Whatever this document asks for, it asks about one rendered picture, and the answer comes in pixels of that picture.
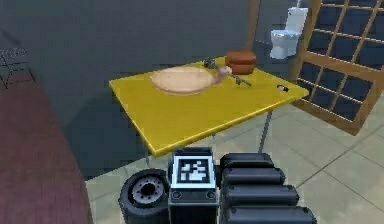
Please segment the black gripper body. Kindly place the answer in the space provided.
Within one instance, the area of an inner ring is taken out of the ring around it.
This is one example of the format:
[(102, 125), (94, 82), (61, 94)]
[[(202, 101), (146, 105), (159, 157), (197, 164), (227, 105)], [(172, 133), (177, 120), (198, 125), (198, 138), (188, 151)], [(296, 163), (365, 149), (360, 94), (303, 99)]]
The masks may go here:
[(170, 224), (169, 184), (161, 169), (144, 169), (129, 177), (118, 199), (125, 224)]

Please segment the yellow table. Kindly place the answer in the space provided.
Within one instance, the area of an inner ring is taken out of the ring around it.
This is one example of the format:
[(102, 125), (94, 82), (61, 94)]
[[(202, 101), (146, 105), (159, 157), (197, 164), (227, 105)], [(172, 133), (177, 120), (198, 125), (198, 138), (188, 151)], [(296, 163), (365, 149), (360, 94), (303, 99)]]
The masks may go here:
[[(150, 72), (111, 80), (109, 86), (138, 132), (145, 156), (160, 157), (263, 113), (309, 91), (258, 68), (237, 85), (231, 77), (201, 93), (171, 95), (151, 83)], [(280, 91), (277, 85), (289, 88)]]

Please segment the dark red sofa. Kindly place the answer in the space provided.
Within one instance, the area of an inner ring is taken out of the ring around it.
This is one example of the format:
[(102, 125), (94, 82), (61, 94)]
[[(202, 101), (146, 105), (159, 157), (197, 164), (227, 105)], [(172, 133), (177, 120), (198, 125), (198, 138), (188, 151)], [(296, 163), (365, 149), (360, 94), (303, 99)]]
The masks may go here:
[(33, 81), (0, 84), (0, 224), (93, 224), (83, 175)]

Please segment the tan round plate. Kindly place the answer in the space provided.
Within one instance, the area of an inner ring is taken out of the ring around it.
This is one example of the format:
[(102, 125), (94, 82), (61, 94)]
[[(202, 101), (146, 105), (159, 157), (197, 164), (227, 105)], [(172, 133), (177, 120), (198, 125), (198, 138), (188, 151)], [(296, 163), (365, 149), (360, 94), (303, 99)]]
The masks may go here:
[(190, 95), (204, 91), (215, 83), (215, 77), (197, 67), (172, 67), (154, 72), (152, 84), (163, 92)]

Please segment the small grey green plant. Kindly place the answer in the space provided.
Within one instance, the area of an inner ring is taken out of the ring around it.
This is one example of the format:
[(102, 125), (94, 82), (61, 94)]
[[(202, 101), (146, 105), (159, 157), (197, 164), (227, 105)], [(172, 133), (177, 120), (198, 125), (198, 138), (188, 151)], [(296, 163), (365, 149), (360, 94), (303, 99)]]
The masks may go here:
[(215, 69), (216, 72), (217, 72), (217, 75), (216, 77), (214, 78), (214, 83), (215, 84), (219, 84), (221, 83), (224, 78), (226, 76), (229, 76), (231, 78), (233, 78), (235, 80), (235, 83), (237, 85), (240, 85), (242, 83), (248, 85), (248, 86), (251, 86), (251, 83), (249, 81), (246, 81), (242, 78), (240, 78), (239, 76), (237, 75), (234, 75), (232, 73), (232, 69), (228, 66), (218, 66), (216, 63), (215, 63), (215, 60), (213, 58), (206, 58), (203, 60), (203, 66), (207, 69)]

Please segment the brown bread loaf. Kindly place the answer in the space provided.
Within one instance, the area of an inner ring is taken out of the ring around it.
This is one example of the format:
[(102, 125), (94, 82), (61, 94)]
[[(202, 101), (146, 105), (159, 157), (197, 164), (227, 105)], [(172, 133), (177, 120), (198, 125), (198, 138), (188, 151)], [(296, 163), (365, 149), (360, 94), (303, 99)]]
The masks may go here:
[(256, 55), (248, 50), (228, 51), (225, 56), (225, 65), (232, 69), (235, 75), (249, 75), (253, 72)]

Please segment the white toilet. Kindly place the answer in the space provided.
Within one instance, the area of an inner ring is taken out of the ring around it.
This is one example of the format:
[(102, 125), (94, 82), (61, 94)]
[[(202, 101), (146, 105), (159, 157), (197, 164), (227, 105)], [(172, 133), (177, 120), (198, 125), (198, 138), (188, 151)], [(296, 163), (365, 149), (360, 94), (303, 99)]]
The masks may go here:
[(285, 28), (271, 31), (271, 58), (285, 59), (296, 54), (296, 48), (304, 28), (307, 13), (307, 8), (291, 7), (288, 9)]

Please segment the wooden lattice door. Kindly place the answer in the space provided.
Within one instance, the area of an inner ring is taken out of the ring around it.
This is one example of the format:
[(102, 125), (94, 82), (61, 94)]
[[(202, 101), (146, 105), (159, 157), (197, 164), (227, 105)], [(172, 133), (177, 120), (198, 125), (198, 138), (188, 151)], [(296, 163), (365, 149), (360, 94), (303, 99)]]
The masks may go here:
[(290, 80), (297, 108), (357, 134), (384, 91), (384, 0), (310, 0)]

